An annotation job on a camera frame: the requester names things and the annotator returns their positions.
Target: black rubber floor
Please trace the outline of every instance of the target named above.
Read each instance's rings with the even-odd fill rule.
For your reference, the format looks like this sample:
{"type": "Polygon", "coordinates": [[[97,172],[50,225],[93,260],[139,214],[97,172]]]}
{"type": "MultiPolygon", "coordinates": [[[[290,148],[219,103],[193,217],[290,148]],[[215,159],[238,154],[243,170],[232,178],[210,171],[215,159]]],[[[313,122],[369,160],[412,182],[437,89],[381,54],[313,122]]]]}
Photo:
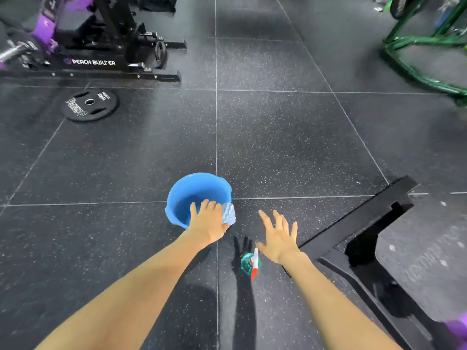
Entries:
{"type": "MultiPolygon", "coordinates": [[[[230,182],[237,223],[198,255],[143,348],[322,349],[281,267],[262,258],[254,283],[237,269],[235,242],[242,252],[245,238],[264,238],[258,209],[297,220],[305,241],[407,174],[417,194],[460,193],[467,207],[467,112],[380,59],[395,22],[371,1],[179,0],[173,18],[140,12],[148,30],[187,40],[169,54],[179,85],[2,80],[0,348],[33,348],[174,241],[169,189],[210,172],[230,182]],[[112,88],[119,110],[64,120],[63,96],[84,87],[112,88]]],[[[420,17],[413,30],[432,26],[420,17]]]]}

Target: green metal frame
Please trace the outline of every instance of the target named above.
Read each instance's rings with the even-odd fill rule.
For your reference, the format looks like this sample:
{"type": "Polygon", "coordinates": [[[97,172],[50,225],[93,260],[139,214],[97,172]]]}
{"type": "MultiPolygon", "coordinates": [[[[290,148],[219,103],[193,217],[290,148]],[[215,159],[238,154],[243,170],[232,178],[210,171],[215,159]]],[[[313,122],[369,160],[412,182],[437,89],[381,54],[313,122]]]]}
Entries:
{"type": "Polygon", "coordinates": [[[386,39],[383,40],[383,55],[385,59],[387,59],[403,76],[419,82],[424,86],[452,95],[456,99],[457,105],[463,107],[467,106],[467,88],[444,83],[440,80],[424,76],[412,65],[404,62],[397,54],[397,50],[413,44],[449,47],[467,46],[467,40],[465,37],[462,37],[459,34],[446,35],[454,22],[467,9],[467,0],[460,0],[458,5],[456,5],[452,10],[451,14],[431,37],[398,36],[401,29],[425,1],[426,0],[416,0],[409,6],[405,15],[397,22],[386,39]]]}

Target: person's right arm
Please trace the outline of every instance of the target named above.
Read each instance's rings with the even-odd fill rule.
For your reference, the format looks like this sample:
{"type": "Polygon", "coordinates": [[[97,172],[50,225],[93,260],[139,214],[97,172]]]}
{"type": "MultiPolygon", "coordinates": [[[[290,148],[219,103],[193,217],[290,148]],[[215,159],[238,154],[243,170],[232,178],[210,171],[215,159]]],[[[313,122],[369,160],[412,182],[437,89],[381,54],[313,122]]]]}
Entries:
{"type": "Polygon", "coordinates": [[[263,212],[266,244],[258,249],[270,260],[282,264],[306,299],[313,319],[328,350],[402,350],[389,336],[363,314],[335,285],[300,252],[296,245],[297,223],[289,224],[273,211],[276,226],[263,212]]]}

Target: person's left hand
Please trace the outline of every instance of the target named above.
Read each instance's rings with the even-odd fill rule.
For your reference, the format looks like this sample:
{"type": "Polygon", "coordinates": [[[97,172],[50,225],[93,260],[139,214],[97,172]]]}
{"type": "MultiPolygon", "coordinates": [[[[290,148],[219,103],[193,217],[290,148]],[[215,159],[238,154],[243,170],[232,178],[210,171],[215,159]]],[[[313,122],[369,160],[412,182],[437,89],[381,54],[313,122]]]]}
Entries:
{"type": "Polygon", "coordinates": [[[228,223],[222,223],[222,204],[206,199],[201,203],[198,213],[196,204],[192,202],[190,211],[190,226],[182,235],[193,238],[201,249],[220,239],[229,228],[228,223]]]}

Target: blue bucket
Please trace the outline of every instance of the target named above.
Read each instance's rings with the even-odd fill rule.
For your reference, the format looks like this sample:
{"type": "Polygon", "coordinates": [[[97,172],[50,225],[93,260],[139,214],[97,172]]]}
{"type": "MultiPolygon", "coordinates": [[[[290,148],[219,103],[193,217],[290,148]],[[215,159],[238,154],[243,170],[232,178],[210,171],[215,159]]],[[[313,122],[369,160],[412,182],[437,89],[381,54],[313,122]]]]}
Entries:
{"type": "Polygon", "coordinates": [[[210,173],[193,173],[184,176],[170,190],[165,214],[172,224],[187,229],[191,218],[191,203],[195,202],[199,211],[205,199],[220,204],[232,202],[232,188],[224,178],[210,173]]]}

